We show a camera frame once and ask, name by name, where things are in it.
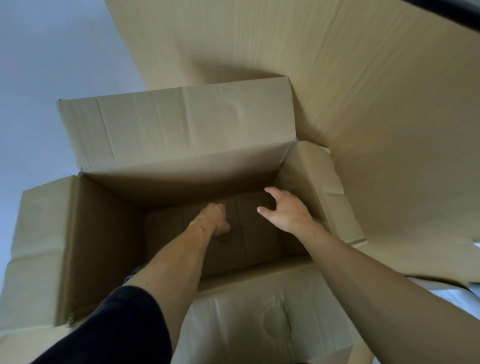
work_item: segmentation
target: white wall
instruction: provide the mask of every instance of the white wall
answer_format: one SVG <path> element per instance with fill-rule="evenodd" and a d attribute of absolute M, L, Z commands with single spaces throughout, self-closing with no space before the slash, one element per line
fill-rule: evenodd
<path fill-rule="evenodd" d="M 22 190 L 78 171 L 55 101 L 142 90 L 103 0 L 0 1 L 0 289 Z"/>

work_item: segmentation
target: bare arm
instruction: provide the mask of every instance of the bare arm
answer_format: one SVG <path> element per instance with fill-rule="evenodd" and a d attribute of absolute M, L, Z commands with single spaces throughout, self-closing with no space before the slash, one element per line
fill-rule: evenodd
<path fill-rule="evenodd" d="M 173 351 L 183 319 L 197 294 L 210 238 L 229 230 L 225 205 L 209 204 L 182 234 L 165 245 L 145 268 L 125 284 L 143 288 L 157 301 Z"/>
<path fill-rule="evenodd" d="M 302 242 L 381 363 L 480 363 L 480 321 L 332 236 L 295 196 L 265 190 L 277 208 L 258 212 Z"/>

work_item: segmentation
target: open cardboard box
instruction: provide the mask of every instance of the open cardboard box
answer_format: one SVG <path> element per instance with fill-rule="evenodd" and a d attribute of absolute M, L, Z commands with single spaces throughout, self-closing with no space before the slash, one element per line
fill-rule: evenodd
<path fill-rule="evenodd" d="M 201 340 L 222 343 L 212 346 L 216 359 L 245 345 L 257 358 L 274 352 L 276 363 L 369 353 L 301 244 L 255 211 L 273 203 L 262 192 L 273 184 L 340 239 L 365 242 L 328 150 L 296 141 L 286 77 L 58 107 L 80 174 L 23 194 L 0 302 L 4 333 L 85 318 L 202 204 L 226 198 L 232 234 L 209 246 L 176 356 L 206 350 Z"/>

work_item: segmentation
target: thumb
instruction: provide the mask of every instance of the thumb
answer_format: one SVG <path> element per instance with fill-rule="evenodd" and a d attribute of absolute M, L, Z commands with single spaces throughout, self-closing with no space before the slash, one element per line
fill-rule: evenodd
<path fill-rule="evenodd" d="M 263 206 L 257 207 L 257 212 L 267 220 L 269 220 L 270 215 L 273 213 L 272 210 L 269 210 L 268 208 Z"/>

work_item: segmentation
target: dark shirt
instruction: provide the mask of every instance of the dark shirt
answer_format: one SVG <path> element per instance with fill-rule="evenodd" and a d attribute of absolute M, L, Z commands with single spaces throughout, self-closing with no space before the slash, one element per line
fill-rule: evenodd
<path fill-rule="evenodd" d="M 141 288 L 117 288 L 75 331 L 34 364 L 170 363 L 172 345 L 160 307 Z"/>

